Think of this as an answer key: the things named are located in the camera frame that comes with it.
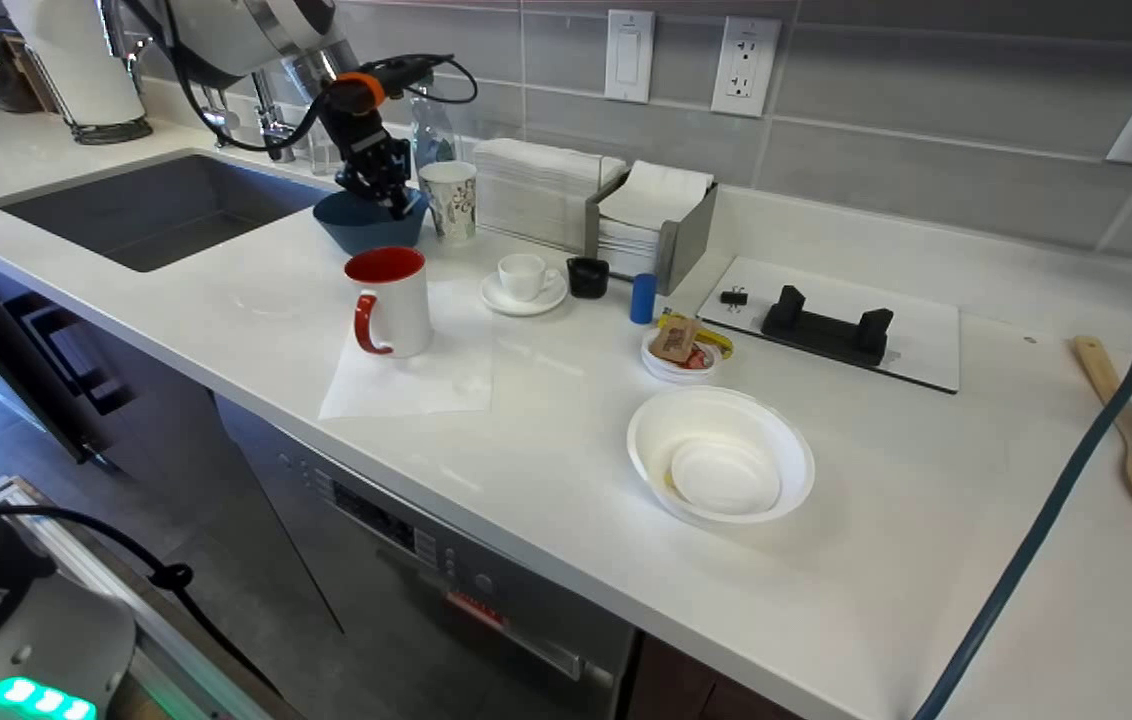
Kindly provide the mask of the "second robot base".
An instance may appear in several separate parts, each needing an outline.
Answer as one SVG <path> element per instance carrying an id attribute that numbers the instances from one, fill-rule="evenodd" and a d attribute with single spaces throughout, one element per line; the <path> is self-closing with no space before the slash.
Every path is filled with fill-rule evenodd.
<path id="1" fill-rule="evenodd" d="M 0 520 L 0 720 L 100 720 L 131 653 L 131 613 Z"/>

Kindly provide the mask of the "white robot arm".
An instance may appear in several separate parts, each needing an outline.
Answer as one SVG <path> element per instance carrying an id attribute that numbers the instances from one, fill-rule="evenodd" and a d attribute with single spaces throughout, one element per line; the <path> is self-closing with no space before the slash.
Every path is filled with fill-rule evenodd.
<path id="1" fill-rule="evenodd" d="M 408 144 L 381 108 L 431 71 L 431 56 L 356 63 L 333 30 L 333 0 L 120 0 L 169 56 L 185 94 L 230 87 L 270 63 L 303 71 L 307 108 L 258 154 L 281 155 L 325 127 L 342 155 L 337 183 L 381 214 L 408 214 Z"/>

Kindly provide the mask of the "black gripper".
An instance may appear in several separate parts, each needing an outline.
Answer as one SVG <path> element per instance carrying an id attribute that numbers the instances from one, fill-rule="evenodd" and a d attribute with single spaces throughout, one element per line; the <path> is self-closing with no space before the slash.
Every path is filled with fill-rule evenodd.
<path id="1" fill-rule="evenodd" d="M 388 216 L 403 219 L 417 203 L 408 183 L 408 144 L 383 121 L 383 86 L 372 71 L 342 71 L 325 86 L 321 125 L 342 154 L 342 183 L 363 202 L 388 202 Z"/>

